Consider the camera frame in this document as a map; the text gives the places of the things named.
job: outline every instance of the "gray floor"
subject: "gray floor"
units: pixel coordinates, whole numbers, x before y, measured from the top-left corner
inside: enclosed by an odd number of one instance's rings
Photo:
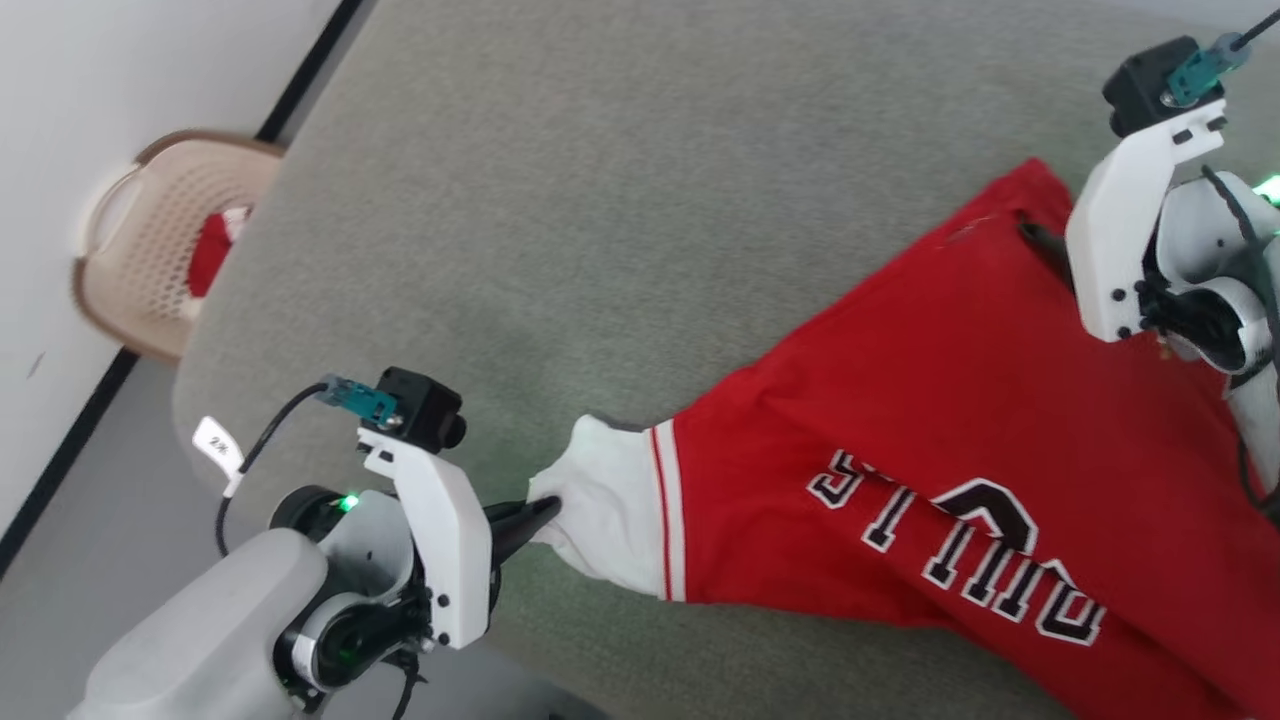
[[[0,583],[0,716],[65,716],[97,659],[218,560],[218,498],[173,434],[173,377],[138,364]],[[233,521],[229,543],[252,532]],[[422,674],[431,684],[417,688],[408,719],[603,717],[483,643],[425,657]],[[325,720],[390,717],[401,683],[376,667]]]

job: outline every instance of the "white wall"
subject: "white wall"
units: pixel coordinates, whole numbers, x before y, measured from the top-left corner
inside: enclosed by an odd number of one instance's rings
[[[119,350],[69,295],[90,206],[161,135],[255,133],[337,5],[0,0],[0,532]]]

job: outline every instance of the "gray table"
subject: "gray table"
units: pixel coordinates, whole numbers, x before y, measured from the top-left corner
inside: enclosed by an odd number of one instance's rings
[[[672,415],[1024,158],[1079,187],[1102,82],[1181,32],[1216,36],[1061,1],[380,0],[207,300],[178,433],[250,442],[323,373],[396,364],[463,395],[481,498],[522,497],[576,416]],[[1213,160],[1249,179],[1280,168],[1277,69],[1231,81]],[[234,512],[375,486],[353,445],[300,413]],[[492,637],[620,716],[1064,715],[943,632],[668,606],[544,548]]]

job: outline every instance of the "white sleeve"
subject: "white sleeve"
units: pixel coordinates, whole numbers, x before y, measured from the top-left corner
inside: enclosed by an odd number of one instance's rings
[[[635,433],[579,418],[564,454],[530,480],[530,501],[550,495],[559,496],[561,512],[534,542],[552,546],[589,578],[685,600],[680,469],[669,420]]]

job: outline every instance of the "plastic basket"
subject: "plastic basket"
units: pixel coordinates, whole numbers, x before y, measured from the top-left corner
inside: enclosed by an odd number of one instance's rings
[[[129,350],[177,364],[195,319],[187,268],[205,219],[256,205],[282,147],[184,131],[138,155],[90,217],[72,278],[81,311]]]

